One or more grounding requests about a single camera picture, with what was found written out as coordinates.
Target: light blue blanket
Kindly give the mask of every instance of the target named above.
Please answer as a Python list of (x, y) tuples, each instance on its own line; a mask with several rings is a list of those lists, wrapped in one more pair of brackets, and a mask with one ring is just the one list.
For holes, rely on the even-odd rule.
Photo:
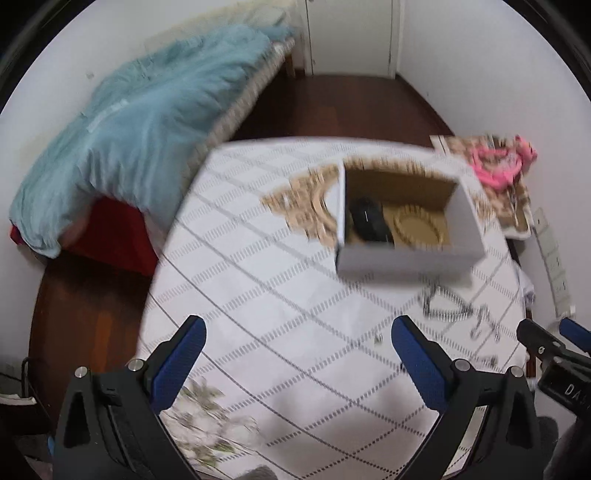
[(270, 54), (271, 41), (290, 34), (231, 25), (107, 77), (22, 182), (10, 220), (24, 241), (56, 257), (60, 234), (101, 196), (137, 207), (168, 231), (200, 145)]

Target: door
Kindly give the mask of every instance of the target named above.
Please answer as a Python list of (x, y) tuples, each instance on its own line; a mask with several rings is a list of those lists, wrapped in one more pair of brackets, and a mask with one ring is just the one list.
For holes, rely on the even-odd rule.
[(312, 72), (388, 76), (394, 1), (307, 0)]

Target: blue gripper pad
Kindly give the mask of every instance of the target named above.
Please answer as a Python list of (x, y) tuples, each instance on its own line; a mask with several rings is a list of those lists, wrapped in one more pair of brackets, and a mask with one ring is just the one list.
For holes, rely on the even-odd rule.
[(558, 326), (560, 334), (573, 342), (583, 352), (591, 355), (591, 332), (581, 327), (577, 322), (569, 318), (562, 319)]
[(392, 345), (427, 408), (441, 413), (447, 408), (445, 377), (431, 360), (427, 351), (421, 346), (421, 343), (417, 341), (415, 334), (405, 325), (403, 319), (412, 322), (406, 315), (394, 320), (392, 324)]
[(150, 406), (157, 414), (172, 406), (205, 346), (205, 322), (201, 317), (194, 316), (192, 318), (195, 319), (194, 323), (163, 362), (152, 381)]

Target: white box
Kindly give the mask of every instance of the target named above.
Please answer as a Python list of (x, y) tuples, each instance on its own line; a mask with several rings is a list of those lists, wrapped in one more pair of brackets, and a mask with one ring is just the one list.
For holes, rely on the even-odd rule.
[[(445, 244), (434, 249), (413, 249), (400, 239), (394, 248), (381, 242), (355, 239), (348, 220), (348, 196), (370, 197), (385, 205), (419, 205), (443, 218)], [(389, 202), (378, 198), (389, 197)], [(339, 274), (453, 274), (470, 270), (486, 255), (476, 209), (461, 179), (421, 176), (392, 170), (347, 168), (339, 170), (339, 210), (335, 265)]]

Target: white cloth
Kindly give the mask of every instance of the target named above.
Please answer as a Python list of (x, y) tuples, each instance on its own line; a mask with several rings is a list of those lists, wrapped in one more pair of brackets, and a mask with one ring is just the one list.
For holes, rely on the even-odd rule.
[[(524, 318), (521, 292), (496, 219), (483, 226), (487, 257), (443, 284), (475, 307), (488, 305), (499, 342), (485, 322), (472, 339), (475, 318), (425, 318), (420, 295), (429, 279), (340, 279), (332, 249), (291, 231), (261, 205), (261, 196), (292, 175), (349, 155), (415, 160), (462, 176), (471, 192), (483, 195), (463, 160), (390, 142), (293, 138), (215, 150), (177, 215), (138, 344), (146, 358), (188, 315), (207, 324), (194, 381), (161, 415), (199, 470), (236, 478), (267, 465), (280, 479), (314, 480), (399, 473), (437, 418), (392, 347), (389, 331), (399, 314), (409, 315), (452, 359), (467, 358), (482, 369), (483, 359), (495, 355), (497, 371), (525, 361), (515, 336)], [(325, 201), (335, 212), (336, 195), (329, 191)], [(380, 333), (384, 340), (377, 342)], [(463, 465), (479, 418), (450, 472)]]

